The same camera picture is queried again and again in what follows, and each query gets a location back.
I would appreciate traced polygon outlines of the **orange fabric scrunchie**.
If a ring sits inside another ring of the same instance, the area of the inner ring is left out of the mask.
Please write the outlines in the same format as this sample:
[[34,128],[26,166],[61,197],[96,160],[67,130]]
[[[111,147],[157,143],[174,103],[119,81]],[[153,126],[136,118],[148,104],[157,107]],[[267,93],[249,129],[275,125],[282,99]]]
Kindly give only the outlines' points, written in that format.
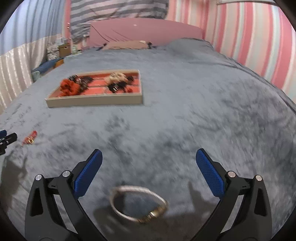
[[60,92],[60,97],[79,95],[81,93],[81,87],[74,81],[71,81],[69,79],[63,79],[60,84]]

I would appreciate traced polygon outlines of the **grey plush bed blanket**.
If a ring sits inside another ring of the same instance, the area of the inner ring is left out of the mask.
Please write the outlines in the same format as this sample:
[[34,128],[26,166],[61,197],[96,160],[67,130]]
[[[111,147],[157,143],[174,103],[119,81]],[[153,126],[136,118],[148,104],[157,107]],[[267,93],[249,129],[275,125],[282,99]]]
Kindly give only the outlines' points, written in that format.
[[[141,105],[48,108],[62,79],[81,72],[136,69]],[[108,240],[190,240],[218,203],[199,171],[203,148],[226,170],[262,176],[273,232],[295,207],[295,104],[277,87],[216,52],[180,39],[151,50],[88,50],[25,90],[1,115],[18,139],[1,156],[1,204],[24,231],[34,177],[58,176],[94,149],[103,164],[80,203]],[[114,187],[145,187],[168,202],[148,223],[117,216]]]

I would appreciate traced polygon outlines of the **beige pillow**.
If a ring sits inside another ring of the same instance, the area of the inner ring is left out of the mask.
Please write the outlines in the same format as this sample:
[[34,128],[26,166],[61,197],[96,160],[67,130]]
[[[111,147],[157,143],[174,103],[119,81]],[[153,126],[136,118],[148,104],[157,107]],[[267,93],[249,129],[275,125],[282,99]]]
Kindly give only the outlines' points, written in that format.
[[97,48],[99,50],[141,50],[151,49],[152,43],[144,40],[135,41],[115,41],[103,44],[103,46]]

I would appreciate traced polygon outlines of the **pink bed headboard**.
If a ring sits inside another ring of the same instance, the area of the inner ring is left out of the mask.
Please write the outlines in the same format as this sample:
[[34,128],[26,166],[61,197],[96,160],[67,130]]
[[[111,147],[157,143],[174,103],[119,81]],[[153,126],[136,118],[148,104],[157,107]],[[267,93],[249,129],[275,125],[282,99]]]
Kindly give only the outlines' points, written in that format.
[[120,18],[92,21],[89,47],[99,47],[108,42],[144,40],[154,46],[165,45],[181,38],[203,39],[204,30],[184,23],[151,19]]

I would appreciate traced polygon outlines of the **grey striped hanging sheet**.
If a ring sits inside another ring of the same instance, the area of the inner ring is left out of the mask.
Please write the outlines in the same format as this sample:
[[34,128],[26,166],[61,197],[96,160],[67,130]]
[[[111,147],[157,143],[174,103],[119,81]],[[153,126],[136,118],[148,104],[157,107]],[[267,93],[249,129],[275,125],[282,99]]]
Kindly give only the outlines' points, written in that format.
[[70,33],[77,44],[90,31],[91,21],[116,18],[155,18],[165,19],[169,10],[166,0],[132,1],[71,1]]

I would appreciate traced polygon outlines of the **beige jewelry tray red lining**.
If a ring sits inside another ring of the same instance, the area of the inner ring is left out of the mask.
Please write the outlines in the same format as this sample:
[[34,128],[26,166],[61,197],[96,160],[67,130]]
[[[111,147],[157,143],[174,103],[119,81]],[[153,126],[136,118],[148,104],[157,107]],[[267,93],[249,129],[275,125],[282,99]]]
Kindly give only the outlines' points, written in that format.
[[[107,85],[104,78],[110,73],[124,73],[128,82],[119,82]],[[59,86],[46,98],[50,108],[87,105],[135,105],[143,103],[142,82],[140,71],[135,69],[101,70],[97,72],[79,73],[68,78],[79,84],[81,93],[73,96],[60,97]],[[133,93],[126,93],[130,87]]]

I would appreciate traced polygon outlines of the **black tie with red cherries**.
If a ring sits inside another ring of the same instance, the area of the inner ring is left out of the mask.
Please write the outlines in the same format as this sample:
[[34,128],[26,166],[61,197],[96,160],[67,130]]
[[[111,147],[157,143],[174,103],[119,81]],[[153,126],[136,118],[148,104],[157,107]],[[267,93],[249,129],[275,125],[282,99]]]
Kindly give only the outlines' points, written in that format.
[[126,92],[126,93],[133,93],[133,89],[130,88],[130,87],[126,87],[126,88],[125,88],[125,92]]

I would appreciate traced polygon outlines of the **cream floral scrunchie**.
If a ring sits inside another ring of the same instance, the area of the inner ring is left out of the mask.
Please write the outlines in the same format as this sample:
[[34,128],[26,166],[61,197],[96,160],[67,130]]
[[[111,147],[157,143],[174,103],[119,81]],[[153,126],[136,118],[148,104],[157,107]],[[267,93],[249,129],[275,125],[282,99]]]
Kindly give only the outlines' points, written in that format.
[[106,78],[104,78],[107,85],[119,83],[119,82],[128,82],[128,79],[124,73],[113,72],[110,73]]

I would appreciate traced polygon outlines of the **brown storage box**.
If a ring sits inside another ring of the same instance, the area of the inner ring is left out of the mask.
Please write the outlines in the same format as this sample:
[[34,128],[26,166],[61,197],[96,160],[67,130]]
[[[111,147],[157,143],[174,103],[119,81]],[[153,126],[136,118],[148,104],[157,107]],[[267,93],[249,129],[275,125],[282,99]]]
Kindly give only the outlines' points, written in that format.
[[59,49],[59,57],[64,58],[66,56],[69,56],[71,54],[71,45],[70,43],[63,44],[58,46]]

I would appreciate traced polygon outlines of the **blue cushioned bench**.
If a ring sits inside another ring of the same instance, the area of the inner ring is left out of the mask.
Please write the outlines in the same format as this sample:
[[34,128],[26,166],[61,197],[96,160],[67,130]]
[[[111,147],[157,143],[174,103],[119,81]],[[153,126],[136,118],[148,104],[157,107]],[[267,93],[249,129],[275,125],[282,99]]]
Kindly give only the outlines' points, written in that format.
[[49,72],[50,70],[56,68],[57,64],[63,64],[64,58],[52,59],[47,62],[42,63],[39,67],[31,71],[31,77],[33,82],[36,82],[41,76]]

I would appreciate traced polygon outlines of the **white sheer curtain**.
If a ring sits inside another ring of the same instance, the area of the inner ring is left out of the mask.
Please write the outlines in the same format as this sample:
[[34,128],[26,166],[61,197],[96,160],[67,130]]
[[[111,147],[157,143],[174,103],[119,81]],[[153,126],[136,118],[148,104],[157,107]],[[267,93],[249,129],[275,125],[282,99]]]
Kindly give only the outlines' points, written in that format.
[[43,37],[1,55],[1,113],[33,84],[31,70],[37,68],[45,58],[48,43],[61,37],[61,34]]

